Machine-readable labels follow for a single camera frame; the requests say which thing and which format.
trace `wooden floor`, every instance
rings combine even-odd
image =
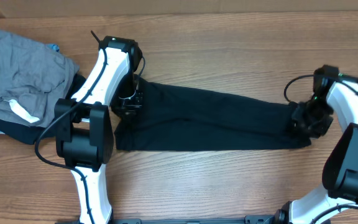
[[[323,64],[358,76],[358,12],[114,16],[0,19],[0,29],[55,43],[87,76],[101,38],[135,39],[148,81],[284,103],[285,84]],[[291,86],[294,101],[311,80]],[[118,119],[112,115],[115,127]],[[306,149],[220,152],[115,152],[108,164],[116,218],[215,218],[274,213],[321,182],[341,136],[336,122]],[[41,153],[57,157],[53,139]],[[37,159],[33,146],[0,135],[0,223],[53,223],[78,218],[76,185],[67,170]],[[346,211],[333,223],[358,223]]]

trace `gray cloth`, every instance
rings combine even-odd
[[[0,119],[46,127],[53,109],[64,98],[79,66],[45,44],[0,30]],[[12,112],[16,100],[40,121],[29,123]]]

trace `black cloth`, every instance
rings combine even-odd
[[[296,149],[311,144],[293,132],[294,105],[140,79],[144,102],[115,130],[117,149],[201,151]]]
[[[66,99],[70,99],[71,96],[81,88],[85,81],[85,77],[76,74],[73,78],[73,83],[71,84],[70,89],[66,95]],[[44,129],[45,128],[34,126],[30,127],[23,124],[3,121],[0,119],[0,131],[25,144],[34,144]],[[52,128],[46,133],[44,138],[52,138],[54,136],[55,130]]]

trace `black garment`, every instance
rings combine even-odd
[[[66,99],[70,99],[71,96],[81,88],[85,81],[86,78],[76,74],[73,78],[73,83],[70,86]],[[44,129],[45,128],[34,126],[29,127],[0,119],[0,131],[25,144],[34,144],[35,140],[37,140],[38,136]],[[52,128],[49,132],[46,133],[44,138],[52,138],[54,136],[55,130]]]
[[[136,117],[119,123],[114,133],[117,149],[294,149],[311,144],[291,131],[296,103],[267,103],[143,79],[139,90],[144,93],[143,107]]]

